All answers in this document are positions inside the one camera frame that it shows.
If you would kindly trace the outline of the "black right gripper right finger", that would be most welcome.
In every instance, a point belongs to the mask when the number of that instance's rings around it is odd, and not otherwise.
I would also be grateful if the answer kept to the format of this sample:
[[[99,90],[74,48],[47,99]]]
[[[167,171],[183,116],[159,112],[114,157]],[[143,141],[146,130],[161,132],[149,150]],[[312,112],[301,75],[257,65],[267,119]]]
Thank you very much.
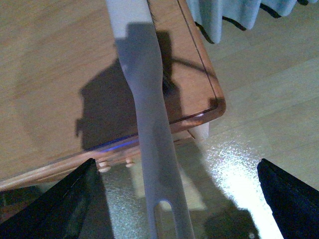
[[[263,195],[283,238],[317,239],[318,190],[264,158],[257,171]]]

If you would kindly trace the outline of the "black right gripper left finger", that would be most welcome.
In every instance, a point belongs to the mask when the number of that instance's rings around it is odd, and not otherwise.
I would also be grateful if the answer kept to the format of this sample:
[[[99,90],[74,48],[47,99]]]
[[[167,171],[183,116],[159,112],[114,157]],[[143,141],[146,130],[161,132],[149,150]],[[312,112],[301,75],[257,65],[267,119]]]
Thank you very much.
[[[2,239],[112,239],[105,188],[93,158],[0,225]]]

